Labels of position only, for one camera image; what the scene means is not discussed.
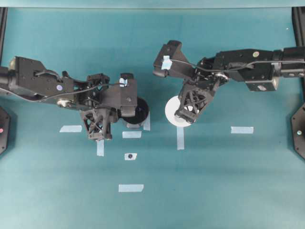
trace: teal table surface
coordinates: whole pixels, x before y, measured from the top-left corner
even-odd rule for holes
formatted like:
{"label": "teal table surface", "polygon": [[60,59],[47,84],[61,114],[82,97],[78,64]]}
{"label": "teal table surface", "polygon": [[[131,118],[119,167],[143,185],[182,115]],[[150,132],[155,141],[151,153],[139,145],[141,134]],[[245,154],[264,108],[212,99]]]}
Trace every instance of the teal table surface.
{"label": "teal table surface", "polygon": [[[81,133],[76,111],[1,97],[12,117],[9,147],[0,156],[1,229],[290,229],[305,228],[305,163],[293,150],[290,117],[302,104],[299,79],[276,92],[221,87],[206,111],[185,128],[164,114],[182,81],[152,74],[168,40],[183,43],[190,62],[219,51],[295,46],[291,8],[218,10],[84,10],[10,8],[2,65],[14,56],[85,80],[122,72],[138,80],[151,110],[151,131],[123,139],[112,125],[105,156]],[[233,135],[231,126],[253,126]],[[137,153],[125,161],[125,153]],[[119,184],[144,184],[119,193]]]}

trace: white circular object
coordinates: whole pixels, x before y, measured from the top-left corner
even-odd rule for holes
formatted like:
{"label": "white circular object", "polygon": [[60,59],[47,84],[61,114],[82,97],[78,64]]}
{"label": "white circular object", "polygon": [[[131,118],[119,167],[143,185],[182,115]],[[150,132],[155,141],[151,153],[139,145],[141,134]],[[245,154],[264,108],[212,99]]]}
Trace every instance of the white circular object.
{"label": "white circular object", "polygon": [[187,127],[191,124],[185,121],[183,118],[179,118],[175,116],[175,112],[176,110],[178,110],[179,106],[180,106],[180,100],[176,95],[167,102],[165,106],[165,116],[171,124],[178,127]]}
{"label": "white circular object", "polygon": [[62,90],[63,90],[63,87],[62,87],[61,85],[57,85],[57,86],[56,86],[56,89],[57,89],[57,91],[62,91]]}

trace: light blue tape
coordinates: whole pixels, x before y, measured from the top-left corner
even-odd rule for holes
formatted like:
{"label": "light blue tape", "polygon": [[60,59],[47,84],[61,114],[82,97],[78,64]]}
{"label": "light blue tape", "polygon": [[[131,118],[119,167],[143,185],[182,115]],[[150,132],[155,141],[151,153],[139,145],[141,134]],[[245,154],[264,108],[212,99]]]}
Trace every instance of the light blue tape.
{"label": "light blue tape", "polygon": [[119,192],[142,192],[144,185],[119,185]]}
{"label": "light blue tape", "polygon": [[122,136],[123,138],[141,138],[142,131],[123,131]]}
{"label": "light blue tape", "polygon": [[184,127],[177,126],[177,150],[184,149]]}
{"label": "light blue tape", "polygon": [[163,56],[163,62],[162,62],[162,67],[161,70],[170,70],[172,66],[172,61],[170,60],[170,56]]}
{"label": "light blue tape", "polygon": [[231,126],[231,134],[253,134],[253,126]]}
{"label": "light blue tape", "polygon": [[96,155],[104,156],[104,140],[96,141]]}
{"label": "light blue tape", "polygon": [[78,133],[81,132],[82,126],[81,125],[63,125],[60,133]]}
{"label": "light blue tape", "polygon": [[143,130],[147,130],[147,131],[151,130],[151,113],[150,112],[148,113],[148,116],[143,125]]}

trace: black cable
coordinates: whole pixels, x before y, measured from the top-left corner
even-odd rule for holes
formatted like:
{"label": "black cable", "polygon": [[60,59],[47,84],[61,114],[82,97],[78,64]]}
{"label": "black cable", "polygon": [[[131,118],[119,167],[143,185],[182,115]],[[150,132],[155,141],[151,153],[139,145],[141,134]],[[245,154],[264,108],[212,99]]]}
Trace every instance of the black cable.
{"label": "black cable", "polygon": [[250,62],[250,63],[246,63],[243,66],[238,67],[238,68],[231,68],[231,69],[228,69],[228,70],[221,70],[221,69],[206,69],[206,68],[199,67],[196,64],[185,62],[185,61],[180,61],[180,60],[174,60],[174,59],[170,59],[170,60],[174,61],[174,62],[184,63],[184,64],[190,65],[192,67],[198,68],[198,69],[200,69],[202,71],[210,72],[210,73],[229,73],[229,72],[233,72],[233,71],[238,71],[238,70],[242,70],[242,69],[245,69],[245,68],[249,68],[252,64],[256,64],[256,63],[303,63],[303,64],[305,64],[305,61],[253,61],[253,62]]}
{"label": "black cable", "polygon": [[47,96],[47,97],[44,97],[42,99],[28,99],[22,95],[18,95],[17,93],[14,93],[14,92],[11,92],[10,90],[6,90],[4,88],[0,88],[0,90],[2,91],[5,91],[7,93],[10,93],[10,94],[13,94],[14,96],[20,98],[20,99],[23,99],[25,101],[28,101],[28,102],[41,102],[41,101],[44,101],[44,100],[47,100],[47,99],[52,99],[52,98],[55,98],[55,97],[58,97],[58,96],[62,96],[62,95],[68,95],[68,94],[78,94],[78,93],[83,93],[83,92],[87,92],[87,91],[91,91],[99,86],[114,86],[114,85],[125,85],[123,83],[104,83],[104,84],[98,84],[98,85],[95,85],[93,87],[90,87],[90,88],[87,88],[87,89],[84,89],[84,90],[80,90],[80,91],[74,91],[74,92],[64,92],[64,93],[60,93],[60,94],[55,94],[55,95],[51,95],[51,96]]}

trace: sticker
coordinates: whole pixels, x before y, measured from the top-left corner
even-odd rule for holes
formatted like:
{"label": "sticker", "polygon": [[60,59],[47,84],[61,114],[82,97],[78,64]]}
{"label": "sticker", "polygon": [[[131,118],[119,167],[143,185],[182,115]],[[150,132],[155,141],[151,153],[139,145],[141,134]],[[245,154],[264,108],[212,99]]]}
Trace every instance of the sticker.
{"label": "sticker", "polygon": [[104,140],[96,141],[96,155],[104,156]]}
{"label": "sticker", "polygon": [[170,70],[172,66],[172,61],[170,60],[170,56],[163,56],[163,62],[161,70]]}
{"label": "sticker", "polygon": [[177,126],[177,150],[184,149],[184,127]]}
{"label": "sticker", "polygon": [[253,134],[253,126],[231,126],[231,134]]}
{"label": "sticker", "polygon": [[141,138],[142,131],[123,131],[122,136],[123,138]]}
{"label": "sticker", "polygon": [[78,133],[81,130],[81,125],[63,125],[59,133]]}
{"label": "sticker", "polygon": [[144,185],[119,185],[119,192],[142,192]]}
{"label": "sticker", "polygon": [[136,153],[132,153],[132,154],[124,154],[124,159],[125,161],[133,161],[137,158],[137,154]]}
{"label": "sticker", "polygon": [[148,116],[144,122],[143,130],[150,131],[151,130],[151,113],[148,113]]}

